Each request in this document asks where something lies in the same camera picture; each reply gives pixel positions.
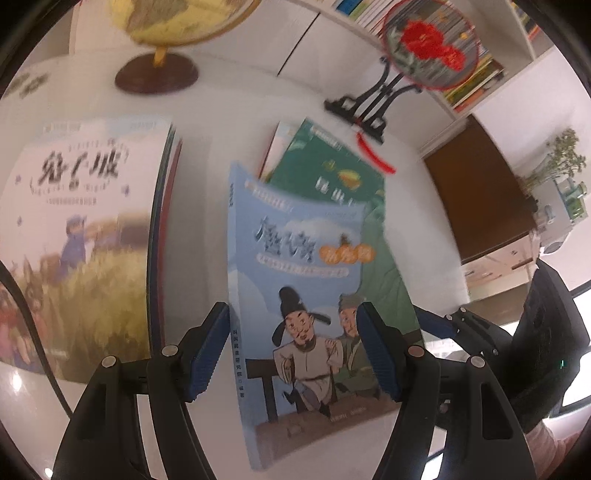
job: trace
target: table surface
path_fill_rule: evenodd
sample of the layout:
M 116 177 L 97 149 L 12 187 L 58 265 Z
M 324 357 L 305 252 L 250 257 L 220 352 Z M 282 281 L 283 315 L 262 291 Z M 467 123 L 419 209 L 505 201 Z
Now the table surface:
M 357 151 L 351 127 L 323 110 L 324 98 L 305 86 L 250 67 L 193 55 L 199 81 L 187 90 L 142 97 L 118 91 L 116 72 L 139 50 L 110 50 L 58 57 L 31 66 L 48 82 L 21 99 L 0 101 L 0 183 L 23 146 L 44 124 L 64 119 L 157 113 L 170 116 L 183 137 L 174 183 L 165 252 L 165 335 L 178 342 L 199 325 L 215 301 L 227 300 L 226 189 L 229 167 L 239 161 L 255 172 L 277 123 L 319 123 Z M 468 302 L 460 257 L 443 205 L 417 152 L 386 134 L 378 154 L 397 168 L 386 179 L 385 232 L 413 303 L 439 314 Z M 250 470 L 238 412 L 231 352 L 225 348 L 209 389 L 189 405 L 196 432 L 220 479 L 371 478 L 395 414 L 330 436 L 277 462 Z M 72 407 L 84 385 L 60 381 Z M 0 363 L 0 420 L 33 468 L 51 468 L 67 417 L 46 378 Z M 148 464 L 165 478 L 147 398 L 138 400 Z M 436 434 L 434 449 L 443 446 Z

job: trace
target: black hat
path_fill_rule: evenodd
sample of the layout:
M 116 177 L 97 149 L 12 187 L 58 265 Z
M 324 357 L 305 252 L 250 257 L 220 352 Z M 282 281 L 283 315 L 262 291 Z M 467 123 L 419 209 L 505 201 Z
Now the black hat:
M 285 331 L 285 318 L 293 312 L 308 312 L 306 306 L 301 301 L 300 296 L 293 287 L 283 287 L 279 291 L 279 298 L 281 299 L 281 316 L 283 317 L 283 322 L 277 326 L 271 337 L 275 346 L 281 345 L 281 339 L 283 338 L 283 332 Z M 330 325 L 330 317 L 315 312 L 308 312 L 308 314 L 312 315 L 315 320 Z

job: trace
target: red flower embroidery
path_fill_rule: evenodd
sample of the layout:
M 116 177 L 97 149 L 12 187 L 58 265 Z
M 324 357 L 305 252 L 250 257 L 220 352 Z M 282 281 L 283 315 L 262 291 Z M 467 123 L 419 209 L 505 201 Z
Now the red flower embroidery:
M 419 60 L 436 59 L 441 55 L 443 34 L 432 24 L 409 20 L 401 42 Z
M 461 72 L 466 63 L 466 56 L 453 45 L 445 45 L 441 49 L 441 61 L 456 72 Z

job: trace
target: cartoon farmer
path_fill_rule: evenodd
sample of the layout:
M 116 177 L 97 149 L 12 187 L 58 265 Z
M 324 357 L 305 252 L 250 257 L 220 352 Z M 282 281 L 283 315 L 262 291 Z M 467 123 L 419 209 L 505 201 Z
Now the cartoon farmer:
M 67 277 L 70 270 L 80 263 L 86 263 L 85 229 L 86 217 L 73 215 L 66 222 L 68 240 L 61 251 L 60 278 Z
M 285 399 L 296 405 L 297 411 L 317 410 L 330 418 L 329 404 L 335 399 L 332 374 L 343 366 L 343 346 L 334 339 L 316 335 L 314 321 L 327 325 L 330 318 L 308 312 L 292 287 L 279 291 L 283 322 L 275 329 L 272 341 L 281 345 L 284 331 L 293 338 L 291 343 L 273 352 L 279 377 L 293 386 Z
M 343 335 L 338 337 L 338 340 L 343 346 L 344 365 L 335 375 L 338 397 L 351 392 L 361 397 L 379 398 L 378 379 L 357 331 L 357 307 L 364 301 L 365 299 L 356 293 L 343 294 L 339 298 L 339 317 Z

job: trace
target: black cable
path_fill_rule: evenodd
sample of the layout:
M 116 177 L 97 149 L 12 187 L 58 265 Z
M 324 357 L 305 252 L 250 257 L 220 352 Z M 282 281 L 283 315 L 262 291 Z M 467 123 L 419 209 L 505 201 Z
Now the black cable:
M 33 341 L 33 345 L 35 347 L 35 351 L 37 356 L 39 357 L 39 361 L 41 362 L 41 366 L 43 367 L 43 372 L 46 374 L 51 387 L 56 394 L 57 399 L 60 401 L 61 407 L 66 412 L 69 418 L 72 417 L 72 410 L 66 401 L 64 393 L 61 391 L 60 386 L 57 383 L 56 376 L 53 374 L 53 370 L 51 370 L 51 365 L 47 360 L 47 355 L 45 354 L 45 350 L 43 349 L 43 344 L 41 343 L 41 338 L 39 337 L 39 332 L 37 331 L 37 327 L 35 326 L 35 321 L 33 320 L 33 315 L 31 314 L 31 310 L 29 309 L 29 305 L 25 300 L 24 295 L 22 294 L 21 289 L 19 288 L 16 280 L 12 277 L 11 273 L 8 271 L 4 263 L 0 261 L 0 283 L 4 285 L 4 287 L 8 290 L 8 293 L 12 296 L 14 301 L 17 304 L 18 309 L 21 311 L 22 318 L 25 320 L 25 324 L 29 329 L 29 333 L 31 334 L 31 340 Z
M 294 47 L 291 49 L 290 54 L 287 56 L 287 58 L 285 59 L 285 62 L 283 62 L 283 65 L 281 65 L 281 68 L 279 69 L 279 72 L 277 72 L 277 77 L 279 75 L 281 75 L 281 72 L 283 72 L 283 69 L 285 68 L 285 65 L 287 65 L 287 62 L 290 61 L 291 56 L 294 54 L 294 52 L 296 51 L 296 48 L 300 45 L 300 42 L 304 39 L 304 37 L 306 36 L 306 34 L 309 32 L 309 30 L 312 28 L 312 25 L 314 25 L 314 22 L 316 20 L 318 20 L 318 17 L 320 16 L 320 12 L 318 12 L 316 14 L 316 16 L 314 17 L 314 20 L 312 20 L 312 22 L 310 22 L 310 25 L 308 25 L 308 28 L 306 28 L 305 32 L 302 33 L 300 39 L 296 42 L 296 44 L 294 45 Z

